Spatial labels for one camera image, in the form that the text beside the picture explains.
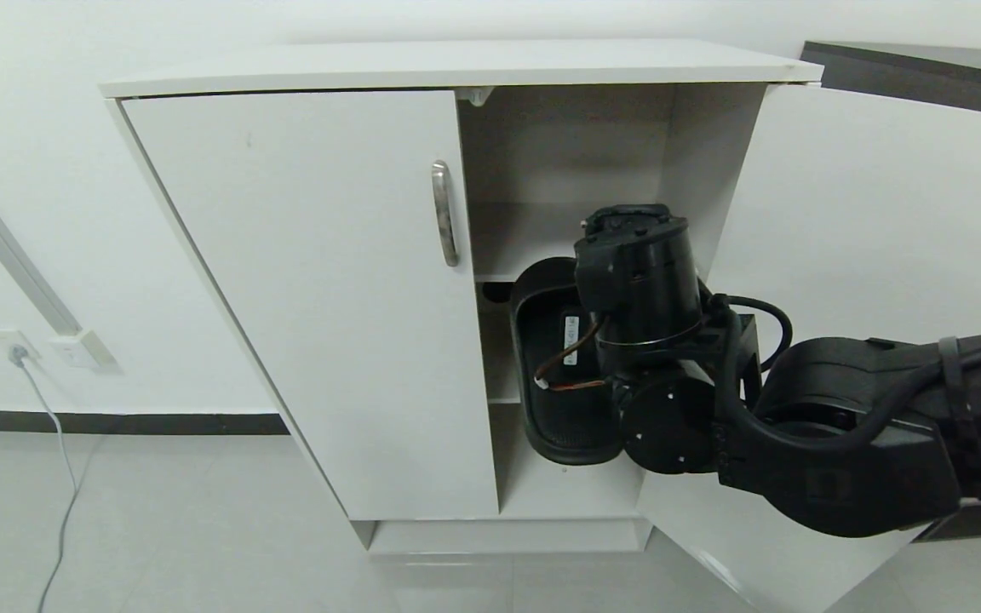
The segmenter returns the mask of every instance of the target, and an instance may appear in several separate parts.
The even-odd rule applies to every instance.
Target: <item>white cabinet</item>
[[[981,331],[981,113],[821,71],[693,40],[361,43],[102,92],[371,551],[639,550],[656,524],[760,606],[821,610],[915,532],[840,541],[708,477],[544,461],[506,312],[479,296],[572,255],[592,209],[661,202],[715,290],[780,304],[799,338]]]

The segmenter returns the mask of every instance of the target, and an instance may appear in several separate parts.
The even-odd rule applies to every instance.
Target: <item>white power cord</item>
[[[59,416],[51,410],[48,406],[48,401],[43,399],[43,393],[40,393],[40,388],[36,385],[36,380],[32,379],[32,373],[28,372],[28,368],[25,368],[24,358],[28,358],[28,350],[26,350],[21,345],[14,345],[10,348],[10,362],[12,365],[17,366],[20,372],[25,373],[25,377],[28,383],[32,385],[32,391],[36,393],[37,399],[40,400],[40,404],[43,406],[43,410],[47,412],[50,416],[52,423],[55,424],[55,433],[59,435],[59,451],[63,454],[63,463],[66,464],[66,474],[71,478],[71,501],[70,504],[66,505],[66,513],[63,513],[62,523],[59,524],[59,555],[55,558],[55,567],[51,570],[51,575],[48,576],[48,582],[43,585],[43,593],[40,593],[40,603],[36,606],[37,613],[43,613],[43,601],[48,598],[48,590],[51,589],[51,582],[55,581],[55,574],[59,573],[59,566],[63,563],[63,542],[66,539],[66,521],[71,517],[71,509],[74,508],[74,501],[78,498],[78,481],[74,478],[74,469],[71,469],[70,458],[66,457],[66,442],[63,441],[63,426],[59,423]]]

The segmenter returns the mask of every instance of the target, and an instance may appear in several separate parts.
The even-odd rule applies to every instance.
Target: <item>gray cabinet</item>
[[[981,49],[809,40],[801,59],[826,66],[829,89],[981,112]]]

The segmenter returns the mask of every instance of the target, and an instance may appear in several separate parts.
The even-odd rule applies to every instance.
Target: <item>cabinet door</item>
[[[347,515],[497,513],[453,94],[123,105]],[[437,160],[451,169],[453,267]]]
[[[797,341],[981,333],[981,113],[771,86],[708,284],[778,304]],[[819,535],[712,476],[649,474],[639,506],[764,612],[828,608],[920,532]]]

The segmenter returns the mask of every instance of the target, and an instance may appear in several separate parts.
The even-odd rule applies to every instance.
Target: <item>white wall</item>
[[[0,3],[0,214],[122,375],[59,364],[0,267],[0,326],[44,352],[55,408],[272,411],[114,132],[95,84],[268,43],[335,39],[690,36],[795,57],[803,40],[981,47],[981,3]],[[36,409],[0,352],[0,408]]]

